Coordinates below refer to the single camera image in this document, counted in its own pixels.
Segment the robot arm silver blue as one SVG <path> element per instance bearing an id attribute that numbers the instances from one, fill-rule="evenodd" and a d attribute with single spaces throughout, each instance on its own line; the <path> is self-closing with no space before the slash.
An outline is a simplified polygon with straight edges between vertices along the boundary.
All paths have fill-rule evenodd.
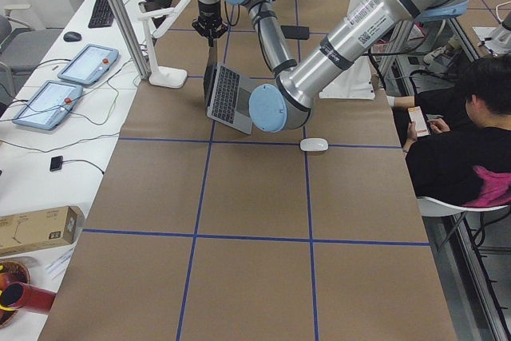
<path id="1" fill-rule="evenodd" d="M 252 26 L 258 35 L 259 47 L 267 67 L 274 75 L 297 66 L 286 43 L 281 25 L 271 0 L 197 0 L 198 18 L 192 22 L 196 32 L 214 46 L 228 29 L 221 17 L 220 3 L 243 6 L 248 11 Z"/>
<path id="2" fill-rule="evenodd" d="M 455 18 L 467 6 L 468 0 L 362 0 L 313 53 L 281 72 L 275 85 L 252 91 L 252 122 L 271 133 L 305 125 L 315 97 L 397 23 Z"/>

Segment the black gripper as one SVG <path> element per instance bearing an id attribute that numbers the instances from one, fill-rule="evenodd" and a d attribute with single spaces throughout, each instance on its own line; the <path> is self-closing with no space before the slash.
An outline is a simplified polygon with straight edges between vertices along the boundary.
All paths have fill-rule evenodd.
<path id="1" fill-rule="evenodd" d="M 192 22 L 194 30 L 208 38 L 208 46 L 215 46 L 215 38 L 220 38 L 228 27 L 221 17 L 220 4 L 199 4 L 198 17 Z"/>

